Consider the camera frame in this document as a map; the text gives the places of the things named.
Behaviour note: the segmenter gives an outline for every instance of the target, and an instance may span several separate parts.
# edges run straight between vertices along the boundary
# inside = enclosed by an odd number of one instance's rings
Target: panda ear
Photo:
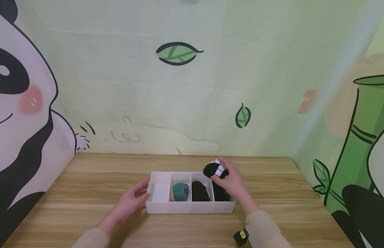
[[[0,15],[3,16],[9,23],[14,23],[18,15],[15,0],[0,0]]]

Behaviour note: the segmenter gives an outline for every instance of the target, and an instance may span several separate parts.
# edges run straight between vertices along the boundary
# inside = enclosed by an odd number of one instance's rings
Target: beige sleeve
[[[276,223],[263,210],[246,217],[246,229],[252,248],[291,248]]]
[[[107,248],[109,240],[108,234],[96,227],[85,232],[72,248]]]

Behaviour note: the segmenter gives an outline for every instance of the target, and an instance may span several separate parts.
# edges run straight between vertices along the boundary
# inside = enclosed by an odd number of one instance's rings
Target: panda cheek blush
[[[37,86],[31,85],[26,92],[22,94],[19,103],[19,110],[22,115],[35,115],[42,110],[43,97]]]

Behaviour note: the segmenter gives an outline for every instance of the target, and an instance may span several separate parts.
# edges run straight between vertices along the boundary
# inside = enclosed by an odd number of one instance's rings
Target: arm
[[[250,234],[251,246],[253,248],[291,248],[287,240],[281,235],[276,223],[268,213],[260,209],[260,206],[255,203],[247,191],[236,165],[222,157],[218,159],[228,169],[229,176],[224,179],[212,176],[211,180],[223,187],[239,202],[246,215],[246,229]]]
[[[85,232],[72,248],[107,248],[110,237],[120,224],[137,209],[145,208],[145,201],[150,197],[146,192],[150,177],[128,188],[112,210],[91,230]]]

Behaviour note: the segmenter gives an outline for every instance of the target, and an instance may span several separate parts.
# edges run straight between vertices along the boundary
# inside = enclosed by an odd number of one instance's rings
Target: hand
[[[146,192],[149,180],[150,177],[147,177],[128,188],[107,216],[100,221],[97,227],[110,236],[114,233],[117,227],[137,209],[144,209],[145,202],[151,196],[150,193]]]
[[[221,163],[228,170],[229,175],[225,179],[220,179],[219,177],[214,175],[211,177],[211,180],[213,180],[216,184],[224,188],[224,190],[226,190],[228,194],[238,199],[239,196],[247,192],[239,170],[237,169],[234,163],[223,157],[219,157],[218,160],[221,161]]]
[[[215,182],[220,187],[224,188],[228,194],[239,201],[246,216],[255,211],[258,211],[260,207],[257,203],[255,203],[254,199],[251,197],[246,187],[244,186],[242,176],[239,173],[236,164],[223,157],[219,157],[218,160],[221,161],[221,163],[228,170],[229,175],[225,179],[212,176],[211,180],[213,180],[213,182]]]

